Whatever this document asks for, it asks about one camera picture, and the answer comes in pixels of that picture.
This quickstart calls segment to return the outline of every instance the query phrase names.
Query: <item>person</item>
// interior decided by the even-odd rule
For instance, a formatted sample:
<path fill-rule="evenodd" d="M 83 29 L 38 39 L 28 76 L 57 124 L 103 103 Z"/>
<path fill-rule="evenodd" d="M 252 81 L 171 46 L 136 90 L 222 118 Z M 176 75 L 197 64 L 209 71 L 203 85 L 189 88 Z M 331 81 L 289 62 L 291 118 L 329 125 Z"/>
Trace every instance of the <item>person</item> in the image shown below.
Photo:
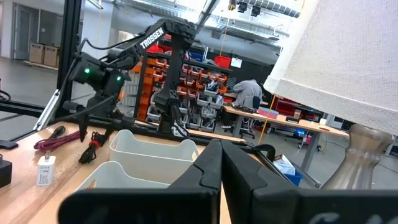
<path fill-rule="evenodd" d="M 260 99 L 262 99 L 261 86 L 258 85 L 257 81 L 254 79 L 239 82 L 233 87 L 233 92 L 238 94 L 236 100 L 232 102 L 233 105 L 243 106 L 244 99 L 246 99 L 247 96 L 258 96 Z M 232 125 L 233 114 L 223 110 L 222 118 L 223 125 L 221 125 L 221 128 L 230 129 Z"/>

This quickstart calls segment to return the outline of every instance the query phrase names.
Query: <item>white lampshade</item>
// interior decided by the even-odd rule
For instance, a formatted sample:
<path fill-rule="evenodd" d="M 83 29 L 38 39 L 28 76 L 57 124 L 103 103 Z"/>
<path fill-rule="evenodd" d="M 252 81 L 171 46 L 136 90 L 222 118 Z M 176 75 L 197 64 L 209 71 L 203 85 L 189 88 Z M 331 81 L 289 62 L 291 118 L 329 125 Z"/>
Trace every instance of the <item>white lampshade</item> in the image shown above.
<path fill-rule="evenodd" d="M 264 88 L 398 135 L 398 1 L 306 0 Z"/>

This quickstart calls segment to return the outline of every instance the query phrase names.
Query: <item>power adapter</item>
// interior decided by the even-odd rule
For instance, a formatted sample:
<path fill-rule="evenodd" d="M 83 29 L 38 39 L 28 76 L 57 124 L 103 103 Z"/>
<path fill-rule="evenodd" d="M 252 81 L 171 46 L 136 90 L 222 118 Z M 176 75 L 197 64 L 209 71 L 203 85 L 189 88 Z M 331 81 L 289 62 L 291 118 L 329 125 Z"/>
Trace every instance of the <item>power adapter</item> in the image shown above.
<path fill-rule="evenodd" d="M 12 163 L 2 159 L 0 154 L 0 188 L 11 183 Z"/>

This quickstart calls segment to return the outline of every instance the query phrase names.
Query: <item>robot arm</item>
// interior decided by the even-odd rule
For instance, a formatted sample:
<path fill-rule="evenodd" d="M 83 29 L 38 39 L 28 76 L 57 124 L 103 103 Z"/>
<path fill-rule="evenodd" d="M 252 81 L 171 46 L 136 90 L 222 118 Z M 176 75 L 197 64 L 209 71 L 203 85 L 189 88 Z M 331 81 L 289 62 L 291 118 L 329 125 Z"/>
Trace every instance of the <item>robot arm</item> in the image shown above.
<path fill-rule="evenodd" d="M 71 69 L 70 78 L 73 81 L 93 87 L 95 96 L 88 100 L 87 108 L 75 103 L 65 102 L 64 108 L 78 111 L 81 119 L 80 131 L 85 133 L 88 114 L 101 117 L 120 118 L 120 113 L 115 115 L 116 103 L 121 88 L 128 76 L 121 73 L 121 70 L 134 68 L 145 54 L 146 50 L 156 44 L 166 34 L 172 36 L 172 57 L 167 71 L 167 78 L 164 88 L 155 98 L 155 105 L 161 112 L 159 130 L 163 133 L 171 133 L 174 122 L 179 120 L 177 85 L 180 79 L 183 56 L 190 48 L 195 39 L 195 25 L 183 19 L 160 19 L 145 32 L 129 41 L 126 49 L 111 49 L 109 54 L 101 59 L 94 58 L 87 53 L 78 52 L 76 66 Z"/>

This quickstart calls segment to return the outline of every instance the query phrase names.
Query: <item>wooden table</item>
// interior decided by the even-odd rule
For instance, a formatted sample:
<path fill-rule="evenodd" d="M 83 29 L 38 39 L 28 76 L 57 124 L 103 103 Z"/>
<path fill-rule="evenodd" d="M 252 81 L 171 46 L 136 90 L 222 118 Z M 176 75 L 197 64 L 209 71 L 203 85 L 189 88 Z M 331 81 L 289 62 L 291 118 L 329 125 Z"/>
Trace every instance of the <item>wooden table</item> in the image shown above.
<path fill-rule="evenodd" d="M 93 131 L 105 132 L 104 129 L 89 127 L 87 129 L 88 136 L 84 143 L 80 143 L 79 140 L 70 142 L 52 153 L 53 156 L 57 157 L 57 171 L 53 184 L 48 187 L 36 187 L 37 161 L 43 156 L 43 153 L 33 149 L 33 145 L 39 140 L 48 138 L 54 129 L 60 125 L 64 125 L 67 128 L 66 134 L 71 134 L 78 130 L 77 124 L 58 123 L 20 140 L 17 149 L 11 151 L 0 150 L 4 159 L 12 162 L 12 182 L 0 188 L 0 223 L 57 223 L 58 207 L 63 199 L 74 193 L 77 187 L 100 164 L 108 161 L 109 143 L 115 137 L 116 132 L 112 134 L 103 147 L 97 150 L 97 158 L 94 161 L 87 165 L 78 163 L 78 159 L 90 142 L 88 136 Z M 178 144 L 175 141 L 148 136 L 136 135 L 136 138 L 141 141 Z M 199 152 L 202 152 L 204 148 L 204 146 L 198 146 Z M 224 192 L 221 194 L 220 222 L 222 224 L 231 223 Z"/>
<path fill-rule="evenodd" d="M 233 134 L 232 134 L 233 137 L 239 136 L 239 130 L 242 125 L 242 117 L 253 118 L 253 119 L 256 119 L 259 121 L 266 120 L 265 116 L 258 114 L 258 113 L 243 112 L 243 111 L 236 110 L 236 109 L 232 108 L 232 106 L 223 106 L 223 107 L 227 112 L 239 115 L 235 122 L 235 127 L 234 127 Z M 349 135 L 347 133 L 337 130 L 335 128 L 329 127 L 329 126 L 320 125 L 319 123 L 314 123 L 314 122 L 303 120 L 303 119 L 301 119 L 298 123 L 292 123 L 292 122 L 286 121 L 286 116 L 281 115 L 281 114 L 278 114 L 278 116 L 276 118 L 268 118 L 268 122 L 282 124 L 282 125 L 286 125 L 286 126 L 290 126 L 290 127 L 300 128 L 300 129 L 305 129 L 305 130 L 311 131 L 313 133 L 313 135 L 311 137 L 311 143 L 308 146 L 308 150 L 305 153 L 303 163 L 300 167 L 302 172 L 304 172 L 305 175 L 308 176 L 308 178 L 310 178 L 310 176 L 307 174 L 307 172 L 311 166 L 311 162 L 315 155 L 315 152 L 317 151 L 317 146 L 318 146 L 319 139 L 320 139 L 320 133 L 331 134 L 331 135 L 335 135 L 335 136 L 349 138 Z M 312 182 L 314 182 L 317 187 L 319 186 L 319 183 L 316 180 L 314 180 L 312 178 L 310 178 L 310 180 Z"/>

